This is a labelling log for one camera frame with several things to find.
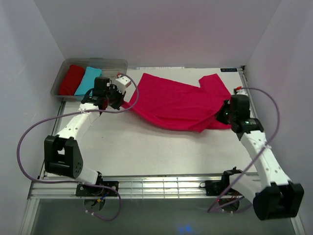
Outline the pink t shirt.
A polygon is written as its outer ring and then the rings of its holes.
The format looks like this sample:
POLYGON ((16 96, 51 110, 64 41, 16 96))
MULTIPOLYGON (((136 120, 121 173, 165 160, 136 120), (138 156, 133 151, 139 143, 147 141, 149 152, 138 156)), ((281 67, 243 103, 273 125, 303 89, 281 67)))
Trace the pink t shirt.
POLYGON ((217 74, 203 76, 199 86, 192 86, 144 73, 138 92, 124 109, 132 111, 147 122, 167 130, 201 133, 206 129, 230 129, 215 119, 215 114, 230 92, 217 74))

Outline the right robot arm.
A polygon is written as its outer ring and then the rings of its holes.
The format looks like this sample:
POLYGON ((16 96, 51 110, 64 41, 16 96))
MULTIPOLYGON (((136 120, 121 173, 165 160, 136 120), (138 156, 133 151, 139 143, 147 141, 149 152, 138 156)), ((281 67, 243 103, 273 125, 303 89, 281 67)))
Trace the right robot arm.
POLYGON ((293 183, 276 160, 264 128, 250 116, 250 101, 245 93, 225 100, 216 114, 217 121, 230 124, 239 142, 251 157, 247 169, 254 166, 260 182, 246 176, 246 170, 227 170, 222 175, 219 197, 237 191, 252 203, 260 220, 296 217, 304 196, 300 183, 293 183))

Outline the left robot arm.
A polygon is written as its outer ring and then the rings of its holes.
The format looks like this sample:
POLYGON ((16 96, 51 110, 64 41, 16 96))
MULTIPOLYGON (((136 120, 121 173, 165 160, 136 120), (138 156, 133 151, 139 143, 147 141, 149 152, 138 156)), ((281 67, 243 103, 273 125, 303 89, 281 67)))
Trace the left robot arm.
POLYGON ((101 174, 84 165, 79 142, 93 122, 101 116, 99 110, 105 110, 108 106, 119 110, 130 84, 130 79, 122 75, 114 81, 106 77, 95 78, 93 88, 81 100, 78 114, 55 136, 46 137, 46 172, 85 183, 92 195, 97 196, 103 192, 104 184, 98 180, 101 174))

